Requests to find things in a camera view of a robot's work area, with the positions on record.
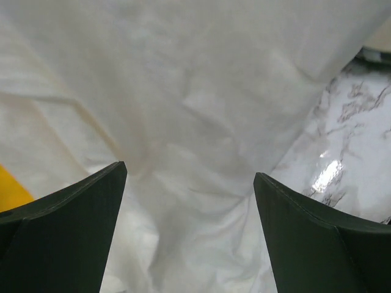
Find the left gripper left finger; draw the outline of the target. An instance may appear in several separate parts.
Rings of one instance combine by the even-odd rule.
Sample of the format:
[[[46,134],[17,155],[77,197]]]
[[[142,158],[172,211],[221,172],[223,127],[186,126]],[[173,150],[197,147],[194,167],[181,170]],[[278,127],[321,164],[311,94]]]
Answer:
[[[115,162],[1,213],[2,292],[98,292],[127,170]]]

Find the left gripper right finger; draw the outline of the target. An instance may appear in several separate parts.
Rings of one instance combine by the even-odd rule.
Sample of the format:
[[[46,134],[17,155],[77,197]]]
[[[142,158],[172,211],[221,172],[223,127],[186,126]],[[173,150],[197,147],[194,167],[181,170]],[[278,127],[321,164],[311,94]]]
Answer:
[[[257,173],[278,292],[390,292],[390,225],[355,217]]]

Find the white tank top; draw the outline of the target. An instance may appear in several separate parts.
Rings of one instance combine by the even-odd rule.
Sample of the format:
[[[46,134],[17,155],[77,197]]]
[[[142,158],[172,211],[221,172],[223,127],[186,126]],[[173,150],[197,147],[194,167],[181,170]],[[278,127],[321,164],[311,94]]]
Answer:
[[[109,292],[273,292],[256,172],[389,1],[2,1],[1,164],[42,197],[128,179]]]

